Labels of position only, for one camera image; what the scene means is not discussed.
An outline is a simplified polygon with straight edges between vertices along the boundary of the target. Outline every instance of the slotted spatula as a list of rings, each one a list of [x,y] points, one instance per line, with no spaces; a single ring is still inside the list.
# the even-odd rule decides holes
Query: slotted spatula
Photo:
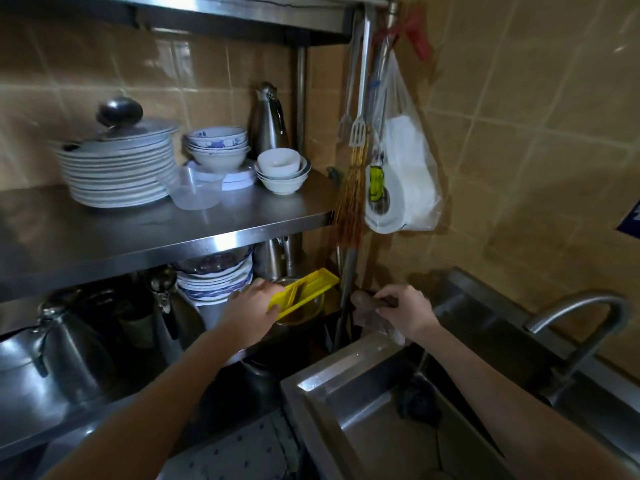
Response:
[[[369,62],[369,44],[371,43],[371,17],[365,10],[364,34],[362,37],[362,63],[360,65],[360,88],[358,90],[358,115],[351,127],[349,146],[364,146],[367,139],[367,124],[364,120],[364,90],[367,85],[367,63]]]

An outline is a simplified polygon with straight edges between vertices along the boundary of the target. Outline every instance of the blue sign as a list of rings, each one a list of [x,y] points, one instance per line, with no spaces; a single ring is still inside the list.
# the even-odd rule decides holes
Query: blue sign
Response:
[[[616,229],[640,239],[640,200],[634,205],[634,208],[631,209],[631,212],[626,215]]]

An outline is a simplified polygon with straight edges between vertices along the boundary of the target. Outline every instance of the forearm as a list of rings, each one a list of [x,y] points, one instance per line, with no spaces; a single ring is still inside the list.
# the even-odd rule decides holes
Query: forearm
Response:
[[[237,350],[227,330],[203,334],[134,402],[116,412],[46,480],[155,479],[200,396]]]
[[[519,480],[632,478],[613,455],[441,326],[416,337],[444,367]]]

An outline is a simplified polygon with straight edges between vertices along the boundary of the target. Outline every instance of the plastic bag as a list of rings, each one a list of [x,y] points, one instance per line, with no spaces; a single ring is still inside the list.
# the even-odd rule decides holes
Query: plastic bag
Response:
[[[367,225],[379,233],[434,229],[443,204],[438,168],[393,50],[371,126]]]

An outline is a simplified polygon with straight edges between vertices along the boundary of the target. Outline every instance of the stainless steel shelf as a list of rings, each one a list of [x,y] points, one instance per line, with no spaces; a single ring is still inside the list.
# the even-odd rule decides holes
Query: stainless steel shelf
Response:
[[[169,197],[128,209],[91,209],[62,185],[0,193],[0,302],[324,227],[337,188],[312,171],[299,192],[256,184],[207,210]]]

